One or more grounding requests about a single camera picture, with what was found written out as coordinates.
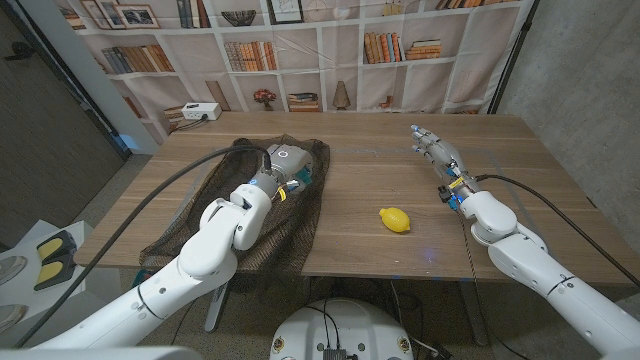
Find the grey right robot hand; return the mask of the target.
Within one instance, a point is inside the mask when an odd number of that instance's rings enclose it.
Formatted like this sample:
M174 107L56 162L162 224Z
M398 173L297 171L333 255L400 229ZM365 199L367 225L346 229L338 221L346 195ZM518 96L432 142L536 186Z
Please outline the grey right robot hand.
M413 151L424 156L442 180L437 189L441 201L458 211L469 196L480 191L476 178L469 174L459 152L450 143L418 125L412 125L411 130L416 142Z

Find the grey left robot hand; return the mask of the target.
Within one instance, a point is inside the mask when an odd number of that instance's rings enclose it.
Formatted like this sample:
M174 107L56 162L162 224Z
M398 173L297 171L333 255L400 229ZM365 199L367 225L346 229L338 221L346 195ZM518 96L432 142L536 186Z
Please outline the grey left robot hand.
M285 194L301 193L312 183L313 159L304 149L293 145L273 144L270 155L271 170L262 167L248 182L274 197L283 190Z

